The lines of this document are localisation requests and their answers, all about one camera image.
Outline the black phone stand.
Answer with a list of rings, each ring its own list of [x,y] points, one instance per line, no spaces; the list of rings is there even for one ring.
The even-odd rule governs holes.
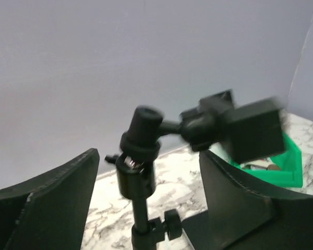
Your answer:
[[[193,152],[220,143],[236,163],[242,164],[285,151],[281,111],[273,97],[235,107],[231,90],[202,98],[198,106],[181,113],[180,122],[166,121],[157,109],[138,106],[121,137],[121,154],[105,157],[116,167],[120,193],[132,202],[133,249],[156,249],[165,239],[182,235],[176,210],[166,211],[164,220],[148,218],[147,199],[155,192],[154,161],[161,137],[179,135]]]

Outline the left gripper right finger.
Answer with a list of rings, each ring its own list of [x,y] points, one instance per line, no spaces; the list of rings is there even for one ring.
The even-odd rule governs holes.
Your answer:
[[[210,151],[199,155],[216,249],[313,249],[313,195],[262,181]]]

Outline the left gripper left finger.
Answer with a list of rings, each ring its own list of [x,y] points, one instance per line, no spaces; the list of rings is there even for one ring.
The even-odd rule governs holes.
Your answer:
[[[91,148],[0,190],[0,249],[80,249],[99,166]]]

